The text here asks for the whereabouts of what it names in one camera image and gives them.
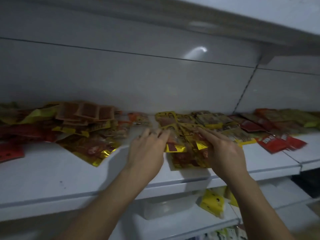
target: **right hand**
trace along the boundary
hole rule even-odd
[[[199,132],[213,145],[208,153],[210,166],[226,184],[249,175],[241,147],[221,133],[201,128]]]

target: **white wall panel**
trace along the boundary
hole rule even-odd
[[[319,89],[318,75],[257,69],[236,112],[256,108],[318,111]]]
[[[254,67],[255,43],[35,3],[1,1],[0,37]]]
[[[84,99],[156,113],[230,113],[253,68],[0,40],[0,101]]]
[[[276,56],[259,68],[320,75],[320,56]]]

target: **forearm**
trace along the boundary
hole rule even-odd
[[[61,234],[59,240],[106,240],[127,206],[142,191],[137,177],[129,169],[116,179]]]
[[[249,174],[232,180],[229,186],[238,202],[249,240],[294,239]]]

